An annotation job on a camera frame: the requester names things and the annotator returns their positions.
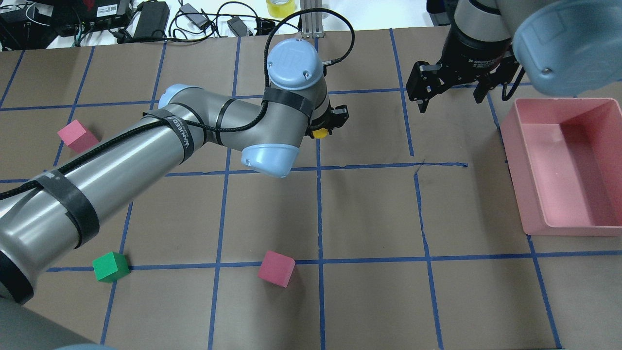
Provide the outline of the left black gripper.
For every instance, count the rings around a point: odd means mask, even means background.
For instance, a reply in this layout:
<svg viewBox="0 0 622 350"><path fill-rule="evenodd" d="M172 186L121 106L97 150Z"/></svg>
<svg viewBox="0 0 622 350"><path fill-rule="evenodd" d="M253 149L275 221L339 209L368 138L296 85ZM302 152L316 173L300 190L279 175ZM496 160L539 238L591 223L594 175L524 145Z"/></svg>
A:
<svg viewBox="0 0 622 350"><path fill-rule="evenodd" d="M326 129L332 134L335 128L342 128L348 119L348 106L339 105L333 108L329 95L325 95L320 105L313 111L311 132Z"/></svg>

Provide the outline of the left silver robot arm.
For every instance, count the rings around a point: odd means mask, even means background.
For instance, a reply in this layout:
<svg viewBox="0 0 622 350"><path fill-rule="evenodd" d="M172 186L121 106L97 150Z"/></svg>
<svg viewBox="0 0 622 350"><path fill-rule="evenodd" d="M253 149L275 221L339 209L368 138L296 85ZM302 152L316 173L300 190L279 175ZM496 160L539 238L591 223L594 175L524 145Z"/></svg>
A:
<svg viewBox="0 0 622 350"><path fill-rule="evenodd" d="M247 168L286 177L303 137L348 120L333 108L322 61L299 38L266 46L260 105L175 84L158 107L115 137L1 194L1 297L24 304L40 273L91 241L103 223L208 142L236 149Z"/></svg>

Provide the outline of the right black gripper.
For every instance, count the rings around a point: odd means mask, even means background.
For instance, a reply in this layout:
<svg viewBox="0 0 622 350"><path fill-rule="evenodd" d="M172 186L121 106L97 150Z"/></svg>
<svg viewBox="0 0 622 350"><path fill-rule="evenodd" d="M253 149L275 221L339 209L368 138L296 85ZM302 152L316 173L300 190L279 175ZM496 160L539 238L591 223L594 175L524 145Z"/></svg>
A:
<svg viewBox="0 0 622 350"><path fill-rule="evenodd" d="M477 80L474 100L480 104L489 91L502 87L501 100L509 101L523 79L523 68L509 53L511 38L482 41L451 27L445 40L440 63L414 63L406 83L407 97L426 113L430 100L449 87Z"/></svg>

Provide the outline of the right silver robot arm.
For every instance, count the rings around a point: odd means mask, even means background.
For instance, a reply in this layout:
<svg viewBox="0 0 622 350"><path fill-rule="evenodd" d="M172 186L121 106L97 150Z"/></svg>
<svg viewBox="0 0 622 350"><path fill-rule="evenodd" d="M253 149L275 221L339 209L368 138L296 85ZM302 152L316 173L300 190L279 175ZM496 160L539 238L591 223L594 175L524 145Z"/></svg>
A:
<svg viewBox="0 0 622 350"><path fill-rule="evenodd" d="M524 77L550 97L572 97L621 78L619 0L429 0L447 15L440 59L417 61L406 83L424 113L454 86L476 83L476 102L497 86L511 98Z"/></svg>

